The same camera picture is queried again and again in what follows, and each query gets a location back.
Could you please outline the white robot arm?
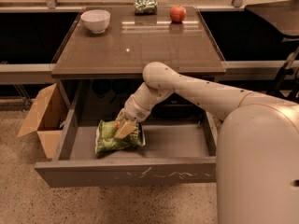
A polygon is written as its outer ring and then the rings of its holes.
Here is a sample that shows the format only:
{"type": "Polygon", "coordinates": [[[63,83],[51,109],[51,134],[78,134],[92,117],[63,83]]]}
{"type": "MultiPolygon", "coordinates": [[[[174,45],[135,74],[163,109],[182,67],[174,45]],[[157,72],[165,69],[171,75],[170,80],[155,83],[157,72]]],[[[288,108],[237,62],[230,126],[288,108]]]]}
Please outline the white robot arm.
{"type": "Polygon", "coordinates": [[[299,224],[299,105],[267,94],[145,66],[143,83],[117,116],[131,133],[176,93],[222,122],[217,139],[218,224],[299,224]]]}

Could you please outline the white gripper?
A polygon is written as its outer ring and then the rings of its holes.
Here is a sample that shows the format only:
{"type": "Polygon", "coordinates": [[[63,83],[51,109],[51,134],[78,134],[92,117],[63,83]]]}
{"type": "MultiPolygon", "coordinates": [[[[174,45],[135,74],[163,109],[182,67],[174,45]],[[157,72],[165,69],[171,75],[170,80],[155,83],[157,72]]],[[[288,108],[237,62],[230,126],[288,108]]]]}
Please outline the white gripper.
{"type": "Polygon", "coordinates": [[[123,139],[132,133],[137,125],[135,122],[143,122],[150,115],[150,112],[141,107],[131,95],[125,102],[124,109],[122,109],[114,121],[114,127],[117,129],[115,137],[123,139]]]}

